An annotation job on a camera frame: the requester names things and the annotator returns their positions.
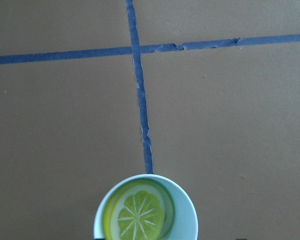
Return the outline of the yellow lemon slice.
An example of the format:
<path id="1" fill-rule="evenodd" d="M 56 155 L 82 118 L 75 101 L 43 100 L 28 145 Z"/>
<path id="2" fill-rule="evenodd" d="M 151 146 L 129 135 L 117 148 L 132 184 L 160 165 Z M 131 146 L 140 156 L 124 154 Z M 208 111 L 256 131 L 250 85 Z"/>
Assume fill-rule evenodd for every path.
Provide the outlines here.
<path id="1" fill-rule="evenodd" d="M 105 202 L 107 240 L 161 240 L 174 222 L 174 203 L 162 184 L 148 178 L 124 183 Z"/>

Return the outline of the light blue paper cup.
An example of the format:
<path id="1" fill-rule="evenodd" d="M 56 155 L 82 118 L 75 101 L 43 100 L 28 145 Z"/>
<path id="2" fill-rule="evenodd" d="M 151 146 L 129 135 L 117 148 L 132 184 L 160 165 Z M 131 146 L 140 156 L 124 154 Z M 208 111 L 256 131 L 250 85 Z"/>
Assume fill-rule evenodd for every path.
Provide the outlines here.
<path id="1" fill-rule="evenodd" d="M 151 179 L 162 184 L 172 197 L 172 201 L 174 203 L 174 222 L 168 235 L 162 240 L 196 240 L 198 238 L 198 218 L 191 199 L 187 193 L 175 182 L 156 174 L 140 174 L 129 177 L 118 183 L 107 193 L 107 195 L 101 201 L 101 204 L 96 212 L 93 226 L 94 239 L 106 239 L 102 226 L 102 214 L 105 209 L 105 202 L 109 199 L 109 196 L 124 183 L 140 178 Z"/>

